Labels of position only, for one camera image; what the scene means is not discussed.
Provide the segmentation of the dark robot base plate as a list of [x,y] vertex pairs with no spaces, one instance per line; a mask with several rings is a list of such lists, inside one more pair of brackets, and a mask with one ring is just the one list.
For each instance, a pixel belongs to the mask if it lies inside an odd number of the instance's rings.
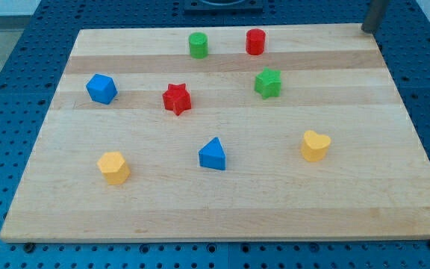
[[264,0],[183,0],[185,13],[255,11],[264,9]]

